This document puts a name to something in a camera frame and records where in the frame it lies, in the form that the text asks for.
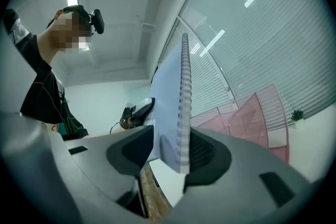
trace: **black slot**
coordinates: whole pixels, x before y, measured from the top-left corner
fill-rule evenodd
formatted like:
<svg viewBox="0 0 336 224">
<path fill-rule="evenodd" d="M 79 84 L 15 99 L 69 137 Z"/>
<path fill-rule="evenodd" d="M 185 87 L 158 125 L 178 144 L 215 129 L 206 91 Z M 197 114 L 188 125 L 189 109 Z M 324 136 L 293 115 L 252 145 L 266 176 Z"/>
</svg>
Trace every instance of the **black slot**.
<svg viewBox="0 0 336 224">
<path fill-rule="evenodd" d="M 69 150 L 70 154 L 77 154 L 77 153 L 81 153 L 83 151 L 87 151 L 88 149 L 84 146 L 78 146 L 78 147 L 74 147 L 72 149 Z"/>
<path fill-rule="evenodd" d="M 154 179 L 154 182 L 155 182 L 156 186 L 159 188 L 159 187 L 160 187 L 160 185 L 159 185 L 159 183 L 158 183 L 158 181 L 156 180 L 156 178 L 155 178 L 155 176 L 154 176 L 154 175 L 153 175 L 153 179 Z"/>
<path fill-rule="evenodd" d="M 259 175 L 262 182 L 271 194 L 278 207 L 283 206 L 294 197 L 293 191 L 287 184 L 274 172 Z"/>
</svg>

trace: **neck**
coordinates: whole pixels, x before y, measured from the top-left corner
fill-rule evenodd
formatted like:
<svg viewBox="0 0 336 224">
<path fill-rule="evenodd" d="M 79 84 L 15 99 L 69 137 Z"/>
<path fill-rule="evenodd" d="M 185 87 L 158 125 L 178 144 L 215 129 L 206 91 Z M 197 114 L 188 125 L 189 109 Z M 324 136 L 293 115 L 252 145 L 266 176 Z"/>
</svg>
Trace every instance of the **neck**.
<svg viewBox="0 0 336 224">
<path fill-rule="evenodd" d="M 48 29 L 37 35 L 37 47 L 42 59 L 50 65 L 58 52 L 58 48 L 53 43 L 51 33 Z"/>
</svg>

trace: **pink mesh chair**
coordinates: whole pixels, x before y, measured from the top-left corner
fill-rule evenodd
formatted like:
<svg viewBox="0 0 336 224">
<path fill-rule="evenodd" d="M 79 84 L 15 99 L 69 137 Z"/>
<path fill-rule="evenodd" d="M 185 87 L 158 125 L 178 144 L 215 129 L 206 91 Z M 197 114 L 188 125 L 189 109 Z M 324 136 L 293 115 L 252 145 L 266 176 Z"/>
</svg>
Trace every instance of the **pink mesh chair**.
<svg viewBox="0 0 336 224">
<path fill-rule="evenodd" d="M 274 84 L 191 119 L 191 126 L 249 140 L 289 162 L 288 124 Z"/>
</svg>

